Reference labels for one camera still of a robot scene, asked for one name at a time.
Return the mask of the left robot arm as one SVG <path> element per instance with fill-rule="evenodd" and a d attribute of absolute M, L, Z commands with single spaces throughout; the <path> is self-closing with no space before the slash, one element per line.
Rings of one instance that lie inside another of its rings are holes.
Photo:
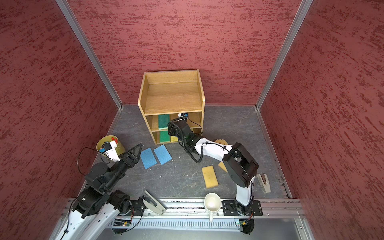
<path fill-rule="evenodd" d="M 111 167 L 105 162 L 91 167 L 85 175 L 86 187 L 70 205 L 67 222 L 57 240 L 95 240 L 117 216 L 128 215 L 133 220 L 135 207 L 130 196 L 113 188 L 140 161 L 142 148 L 143 144 L 138 144 L 118 155 Z"/>

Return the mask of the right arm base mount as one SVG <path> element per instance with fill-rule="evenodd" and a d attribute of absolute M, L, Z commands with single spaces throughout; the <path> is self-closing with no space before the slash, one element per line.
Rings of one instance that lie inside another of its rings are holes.
<path fill-rule="evenodd" d="M 247 206 L 243 206 L 236 200 L 223 200 L 222 206 L 224 216 L 250 217 L 252 214 L 254 217 L 263 216 L 261 202 L 257 200 L 251 201 Z"/>

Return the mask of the bright green sponge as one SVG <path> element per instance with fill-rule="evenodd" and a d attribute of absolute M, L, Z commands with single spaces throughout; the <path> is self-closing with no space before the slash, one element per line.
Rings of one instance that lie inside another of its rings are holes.
<path fill-rule="evenodd" d="M 169 136 L 167 131 L 159 132 L 159 143 L 168 143 L 171 141 L 171 137 Z"/>

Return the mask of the light blue sponge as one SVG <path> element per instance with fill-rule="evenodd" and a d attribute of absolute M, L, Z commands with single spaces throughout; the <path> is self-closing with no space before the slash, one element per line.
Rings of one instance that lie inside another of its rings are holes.
<path fill-rule="evenodd" d="M 145 169 L 149 169 L 157 164 L 157 160 L 151 148 L 145 149 L 141 152 L 141 160 Z"/>
<path fill-rule="evenodd" d="M 161 145 L 160 147 L 154 149 L 154 153 L 156 154 L 161 165 L 164 165 L 165 163 L 172 160 L 172 156 L 168 152 L 165 145 Z"/>

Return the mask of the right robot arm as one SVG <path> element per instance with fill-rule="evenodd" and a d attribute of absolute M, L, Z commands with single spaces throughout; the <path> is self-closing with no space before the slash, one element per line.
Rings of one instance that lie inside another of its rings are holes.
<path fill-rule="evenodd" d="M 240 143 L 223 145 L 194 133 L 187 124 L 186 117 L 174 119 L 168 123 L 168 134 L 177 137 L 179 144 L 195 163 L 204 156 L 219 160 L 226 167 L 229 176 L 237 185 L 236 209 L 241 215 L 251 210 L 254 200 L 253 185 L 259 164 Z"/>

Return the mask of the dark green sponge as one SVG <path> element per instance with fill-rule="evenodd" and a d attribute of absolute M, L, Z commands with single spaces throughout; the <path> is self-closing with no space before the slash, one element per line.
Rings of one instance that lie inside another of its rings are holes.
<path fill-rule="evenodd" d="M 158 128 L 159 130 L 167 130 L 168 123 L 170 122 L 170 115 L 164 114 L 158 116 Z"/>

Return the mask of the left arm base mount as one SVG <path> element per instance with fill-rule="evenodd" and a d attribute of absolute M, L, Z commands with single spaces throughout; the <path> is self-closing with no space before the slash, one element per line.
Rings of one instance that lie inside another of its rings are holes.
<path fill-rule="evenodd" d="M 137 200 L 124 200 L 119 206 L 120 216 L 142 216 L 146 206 L 143 198 Z"/>

